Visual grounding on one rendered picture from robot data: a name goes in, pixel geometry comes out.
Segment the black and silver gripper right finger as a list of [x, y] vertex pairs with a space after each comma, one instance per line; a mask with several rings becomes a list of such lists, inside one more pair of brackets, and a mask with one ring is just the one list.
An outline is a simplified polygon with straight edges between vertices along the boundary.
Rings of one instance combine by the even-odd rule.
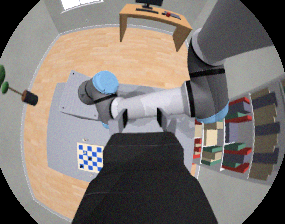
[[164, 132], [176, 133], [177, 119], [170, 117], [162, 108], [157, 108], [157, 121]]

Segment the blue and cream chessboard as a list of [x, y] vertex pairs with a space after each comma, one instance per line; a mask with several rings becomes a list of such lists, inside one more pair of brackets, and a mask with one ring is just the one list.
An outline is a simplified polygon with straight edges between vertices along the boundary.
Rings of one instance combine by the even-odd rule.
[[[98, 173], [103, 167], [103, 151], [104, 146], [84, 144], [77, 142], [77, 157], [78, 157], [78, 168], [80, 170], [96, 172]], [[83, 154], [86, 152], [86, 154]], [[88, 158], [91, 157], [91, 160]], [[79, 166], [83, 166], [80, 168]]]

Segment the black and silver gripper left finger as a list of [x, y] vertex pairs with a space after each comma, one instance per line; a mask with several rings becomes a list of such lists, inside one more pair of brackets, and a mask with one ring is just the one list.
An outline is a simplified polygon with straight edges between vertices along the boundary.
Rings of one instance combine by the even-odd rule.
[[108, 121], [110, 137], [114, 133], [122, 133], [123, 129], [125, 129], [126, 127], [127, 122], [128, 122], [128, 112], [126, 108], [122, 109], [114, 119], [110, 119]]

